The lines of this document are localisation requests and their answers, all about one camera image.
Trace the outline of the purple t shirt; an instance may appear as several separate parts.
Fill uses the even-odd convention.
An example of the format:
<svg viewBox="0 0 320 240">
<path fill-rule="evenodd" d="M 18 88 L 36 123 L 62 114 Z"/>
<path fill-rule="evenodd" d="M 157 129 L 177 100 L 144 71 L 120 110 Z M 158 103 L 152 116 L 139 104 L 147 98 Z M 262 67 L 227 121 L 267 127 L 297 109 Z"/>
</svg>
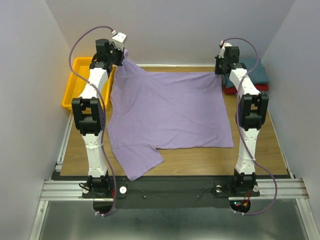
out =
<svg viewBox="0 0 320 240">
<path fill-rule="evenodd" d="M 131 181 L 164 161 L 162 149 L 234 147 L 222 80 L 214 72 L 148 72 L 125 57 L 110 102 L 111 149 Z"/>
</svg>

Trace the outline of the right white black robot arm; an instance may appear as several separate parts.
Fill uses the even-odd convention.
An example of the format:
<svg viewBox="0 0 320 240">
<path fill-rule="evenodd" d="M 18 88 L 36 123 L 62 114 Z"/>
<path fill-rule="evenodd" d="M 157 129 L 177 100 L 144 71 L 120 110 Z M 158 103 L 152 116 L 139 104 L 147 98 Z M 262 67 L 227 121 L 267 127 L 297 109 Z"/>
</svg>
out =
<svg viewBox="0 0 320 240">
<path fill-rule="evenodd" d="M 229 42 L 220 43 L 215 57 L 215 74 L 229 76 L 237 90 L 235 121 L 239 132 L 238 159 L 229 190 L 232 195 L 257 190 L 255 153 L 257 139 L 266 121 L 269 97 L 261 93 L 249 77 L 244 63 L 239 62 L 240 49 Z"/>
</svg>

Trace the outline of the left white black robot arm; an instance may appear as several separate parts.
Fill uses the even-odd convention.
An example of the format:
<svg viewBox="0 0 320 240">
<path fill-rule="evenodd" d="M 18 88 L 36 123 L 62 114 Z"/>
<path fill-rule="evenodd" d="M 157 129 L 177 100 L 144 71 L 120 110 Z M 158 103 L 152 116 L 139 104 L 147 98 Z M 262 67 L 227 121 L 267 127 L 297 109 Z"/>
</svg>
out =
<svg viewBox="0 0 320 240">
<path fill-rule="evenodd" d="M 111 194 L 108 167 L 105 163 L 103 139 L 106 126 L 106 107 L 102 90 L 113 66 L 122 65 L 125 40 L 98 39 L 96 53 L 89 65 L 89 77 L 82 93 L 71 101 L 75 127 L 84 140 L 88 159 L 88 179 L 81 183 L 85 195 L 107 197 Z"/>
</svg>

